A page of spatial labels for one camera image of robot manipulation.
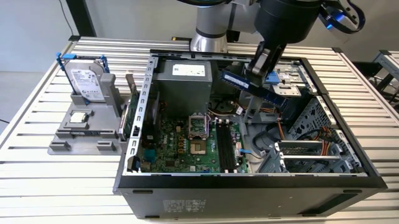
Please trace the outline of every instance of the blue tab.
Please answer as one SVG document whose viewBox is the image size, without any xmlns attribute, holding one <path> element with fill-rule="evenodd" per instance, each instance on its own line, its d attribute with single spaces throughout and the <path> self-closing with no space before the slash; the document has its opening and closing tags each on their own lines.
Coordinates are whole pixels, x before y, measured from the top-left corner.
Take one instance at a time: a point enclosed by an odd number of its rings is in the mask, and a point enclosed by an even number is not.
<svg viewBox="0 0 399 224">
<path fill-rule="evenodd" d="M 245 150 L 245 149 L 242 149 L 242 148 L 240 148 L 238 151 L 240 151 L 240 153 L 252 153 L 250 150 Z"/>
<path fill-rule="evenodd" d="M 278 78 L 278 75 L 276 74 L 274 71 L 272 71 L 266 78 L 265 78 L 265 83 L 266 84 L 278 84 L 280 83 L 280 78 Z"/>
<path fill-rule="evenodd" d="M 61 58 L 66 60 L 71 60 L 75 58 L 75 54 L 63 54 Z"/>
</svg>

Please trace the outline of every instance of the blue connector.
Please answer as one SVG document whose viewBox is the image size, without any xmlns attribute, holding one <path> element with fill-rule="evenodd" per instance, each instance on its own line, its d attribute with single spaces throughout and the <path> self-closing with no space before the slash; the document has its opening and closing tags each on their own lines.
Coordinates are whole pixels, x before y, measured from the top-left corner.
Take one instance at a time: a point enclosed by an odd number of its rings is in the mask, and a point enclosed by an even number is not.
<svg viewBox="0 0 399 224">
<path fill-rule="evenodd" d="M 238 149 L 238 152 L 240 152 L 240 153 L 248 153 L 248 154 L 250 154 L 250 153 L 252 153 L 252 151 L 250 151 L 250 150 L 245 150 L 245 149 L 242 149 L 242 148 L 240 148 L 240 149 Z"/>
</svg>

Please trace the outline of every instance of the green circuit board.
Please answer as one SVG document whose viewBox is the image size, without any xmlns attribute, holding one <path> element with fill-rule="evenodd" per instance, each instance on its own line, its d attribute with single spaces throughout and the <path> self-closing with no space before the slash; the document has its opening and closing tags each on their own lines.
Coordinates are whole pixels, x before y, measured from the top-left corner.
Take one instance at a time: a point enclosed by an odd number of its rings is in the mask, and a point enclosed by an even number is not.
<svg viewBox="0 0 399 224">
<path fill-rule="evenodd" d="M 205 141 L 189 140 L 188 120 L 164 119 L 160 126 L 160 141 L 154 150 L 154 161 L 150 163 L 149 169 L 148 166 L 145 168 L 141 167 L 142 172 L 220 173 L 214 125 L 214 122 L 209 123 L 209 136 Z M 236 136 L 236 134 L 238 134 L 237 124 L 230 125 L 229 130 L 230 134 Z M 241 156 L 241 160 L 241 165 L 236 170 L 238 173 L 246 173 L 246 161 L 244 156 Z"/>
</svg>

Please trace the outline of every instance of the blue latch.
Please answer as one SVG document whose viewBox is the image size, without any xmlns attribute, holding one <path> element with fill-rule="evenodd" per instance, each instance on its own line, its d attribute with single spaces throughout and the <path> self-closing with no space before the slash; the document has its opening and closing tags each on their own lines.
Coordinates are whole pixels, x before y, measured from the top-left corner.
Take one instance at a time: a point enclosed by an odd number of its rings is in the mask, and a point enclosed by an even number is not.
<svg viewBox="0 0 399 224">
<path fill-rule="evenodd" d="M 75 54 L 63 54 L 61 58 L 66 60 L 73 60 L 75 58 Z"/>
</svg>

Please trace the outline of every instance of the aluminum table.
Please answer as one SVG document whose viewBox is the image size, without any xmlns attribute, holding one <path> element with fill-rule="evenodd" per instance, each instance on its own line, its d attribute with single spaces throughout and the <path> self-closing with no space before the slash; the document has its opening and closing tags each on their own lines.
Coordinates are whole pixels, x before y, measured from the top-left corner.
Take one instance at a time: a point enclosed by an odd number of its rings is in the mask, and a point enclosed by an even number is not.
<svg viewBox="0 0 399 224">
<path fill-rule="evenodd" d="M 105 54 L 123 92 L 126 70 L 136 84 L 142 83 L 149 49 L 188 50 L 189 45 L 81 37 L 66 44 L 62 53 Z M 250 44 L 228 46 L 230 53 L 253 54 L 254 50 Z M 386 191 L 325 218 L 136 220 L 123 198 L 111 194 L 119 156 L 46 154 L 71 91 L 53 63 L 0 136 L 0 223 L 399 223 L 399 115 L 342 53 L 290 46 L 284 56 L 308 59 L 386 182 Z"/>
</svg>

